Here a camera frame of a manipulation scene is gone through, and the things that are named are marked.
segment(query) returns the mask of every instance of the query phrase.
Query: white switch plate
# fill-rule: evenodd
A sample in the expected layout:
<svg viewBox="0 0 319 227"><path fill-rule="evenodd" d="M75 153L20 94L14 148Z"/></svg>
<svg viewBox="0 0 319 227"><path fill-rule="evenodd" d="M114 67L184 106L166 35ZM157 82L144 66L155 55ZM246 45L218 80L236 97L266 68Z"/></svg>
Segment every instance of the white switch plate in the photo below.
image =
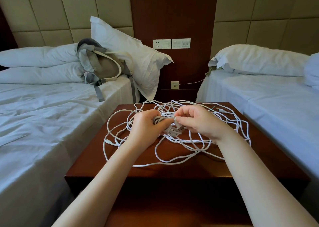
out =
<svg viewBox="0 0 319 227"><path fill-rule="evenodd" d="M172 39L162 39L162 49L172 49Z"/></svg>
<svg viewBox="0 0 319 227"><path fill-rule="evenodd" d="M171 89L179 89L179 81L171 81Z"/></svg>
<svg viewBox="0 0 319 227"><path fill-rule="evenodd" d="M159 50L162 49L162 40L161 39L157 39L157 40L153 40L153 48L155 50Z"/></svg>
<svg viewBox="0 0 319 227"><path fill-rule="evenodd" d="M181 49L181 39L172 39L172 49Z"/></svg>
<svg viewBox="0 0 319 227"><path fill-rule="evenodd" d="M190 48L190 38L181 39L181 48Z"/></svg>

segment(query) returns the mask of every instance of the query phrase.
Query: white bed sheet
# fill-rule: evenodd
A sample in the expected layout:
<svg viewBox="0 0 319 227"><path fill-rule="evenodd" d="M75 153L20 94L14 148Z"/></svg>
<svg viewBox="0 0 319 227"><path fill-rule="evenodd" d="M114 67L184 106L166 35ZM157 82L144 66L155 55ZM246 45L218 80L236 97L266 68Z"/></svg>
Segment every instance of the white bed sheet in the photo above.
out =
<svg viewBox="0 0 319 227"><path fill-rule="evenodd" d="M100 88L104 102L84 83L0 84L0 226L52 221L65 173L114 109L133 103L127 76Z"/></svg>
<svg viewBox="0 0 319 227"><path fill-rule="evenodd" d="M319 178L319 91L306 86L303 77L217 70L205 78L196 101L230 102Z"/></svg>

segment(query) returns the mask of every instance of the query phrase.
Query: tangled white cable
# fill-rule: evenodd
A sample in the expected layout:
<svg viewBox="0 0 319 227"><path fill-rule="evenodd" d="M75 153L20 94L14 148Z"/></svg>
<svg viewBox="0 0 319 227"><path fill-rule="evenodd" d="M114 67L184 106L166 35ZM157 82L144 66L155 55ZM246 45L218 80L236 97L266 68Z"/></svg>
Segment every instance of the tangled white cable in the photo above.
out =
<svg viewBox="0 0 319 227"><path fill-rule="evenodd" d="M105 136L104 138L104 142L103 142L103 152L104 152L104 156L105 156L105 159L106 161L108 161L108 158L107 158L107 155L106 155L106 152L105 152L105 143L107 144L110 144L110 145L113 145L113 146L117 146L117 147L120 147L124 142L125 140L127 139L127 136L123 139L119 138L118 137L118 134L125 131L126 129L128 131L131 131L131 127L132 127L132 124L133 124L133 120L134 120L134 113L138 113L138 112L141 112L143 111L143 107L144 107L144 104L145 103L154 103L156 106L154 107L154 109L157 109L161 116L162 117L155 117L153 119L153 123L156 124L158 123L159 121L163 120L164 118L169 118L169 117L173 117L173 115L175 114L176 110L182 106L185 106L184 104L195 104L193 102L189 102L189 101L184 101L184 100L180 100L180 101L174 101L172 100L171 102L169 103L161 103L161 102L158 102L158 101L150 101L150 100L146 100L145 102L143 103L136 103L134 104L135 106L135 110L119 110L117 112L115 112L113 115L110 116L109 120L107 121L107 130L108 130L108 134ZM142 104L142 107L140 109L137 108L137 104ZM244 140L248 141L249 142L249 145L251 145L251 140L249 138L249 134L248 134L248 122L245 121L245 120L241 120L236 114L235 112L228 108L228 107L225 107L223 105L220 105L218 103L211 103L211 104L208 104L208 103L204 103L204 104L198 104L198 105L201 105L205 108L208 109L209 112L211 112L212 114L214 114L216 117L218 117L219 119L221 119L222 121L224 121L226 124L235 124L236 128L234 129L236 132L238 132L239 130L241 131L243 137L244 137ZM213 105L213 108L209 108L207 107L206 105ZM222 108L218 108L218 111L214 110L215 106L219 106L219 107L222 107ZM117 126L115 126L113 129L109 129L109 123L110 123L110 120L112 119L112 117L121 112L121 111L128 111L128 112L131 112L129 114L129 116L127 117L127 121L126 122L123 122ZM227 116L225 116L224 114L232 114L234 115L235 119L234 120L231 120L229 119ZM242 122L244 122L246 124L246 132L244 132L243 128L242 128ZM112 134L112 131L123 125L123 124L126 124L126 127L122 130L120 130L119 132L116 133L116 135L113 135ZM192 140L192 137L191 137L191 132L189 131L189 140L182 140L178 137L178 135L181 134L181 131L183 130L183 127L181 127L180 125L176 125L175 123L173 123L169 128L167 128L165 130L165 132L167 134L163 135L163 138L159 141L159 143L155 146L155 155L157 157L158 160L160 160L160 162L155 162L155 163L149 163L149 164L144 164L144 165L133 165L133 167L144 167L144 166L151 166L151 165L155 165L155 164L165 164L165 165L176 165L176 164L181 164L185 161L187 161L188 159L190 159L191 157L197 155L198 153L200 152L204 152L206 154L209 154L213 157L216 157L216 158L219 158L219 159L222 159L222 157L219 157L217 155L214 155L212 153L209 153L207 152L206 150L210 147L211 145L211 140L203 140L202 136L200 135L200 133L198 133L199 135L199 138L200 140ZM107 140L106 137L108 137L108 135L111 135L114 137L114 140L115 140L115 143L113 143L112 141L110 140ZM158 155L157 155L157 147L161 144L161 142L164 140L164 139L168 139L169 141L173 142L173 143L178 143L178 144L181 144L183 147L185 147L187 150L191 151L192 153L189 154L189 155L186 155L186 156L179 156L179 157L175 157L171 160L168 160L168 161L165 161L165 160L162 160ZM201 144L202 147L199 148L197 147L196 144ZM172 162L174 160L177 160L177 159L180 159L180 158L185 158L184 160L182 161L179 161L179 162Z"/></svg>

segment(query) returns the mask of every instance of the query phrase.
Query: padded headboard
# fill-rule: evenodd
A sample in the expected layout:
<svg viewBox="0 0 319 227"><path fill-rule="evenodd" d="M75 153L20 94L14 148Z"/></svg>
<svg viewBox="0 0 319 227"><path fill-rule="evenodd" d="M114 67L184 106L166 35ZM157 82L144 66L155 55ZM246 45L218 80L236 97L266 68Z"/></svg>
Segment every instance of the padded headboard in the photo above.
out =
<svg viewBox="0 0 319 227"><path fill-rule="evenodd" d="M91 15L134 36L130 0L0 0L0 5L19 47L91 37Z"/></svg>
<svg viewBox="0 0 319 227"><path fill-rule="evenodd" d="M319 52L319 0L217 0L211 58L233 44Z"/></svg>

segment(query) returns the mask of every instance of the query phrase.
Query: person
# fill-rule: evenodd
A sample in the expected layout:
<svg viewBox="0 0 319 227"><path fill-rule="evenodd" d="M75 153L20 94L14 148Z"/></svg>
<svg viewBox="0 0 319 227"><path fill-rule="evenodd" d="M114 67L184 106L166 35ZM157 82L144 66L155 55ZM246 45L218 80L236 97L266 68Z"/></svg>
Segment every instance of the person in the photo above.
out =
<svg viewBox="0 0 319 227"><path fill-rule="evenodd" d="M117 195L138 156L173 123L167 118L154 125L157 110L137 113L125 143L92 182L62 213L53 227L104 226ZM205 108L183 106L176 121L216 143L237 184L253 225L318 227L319 224L263 164L246 141Z"/></svg>

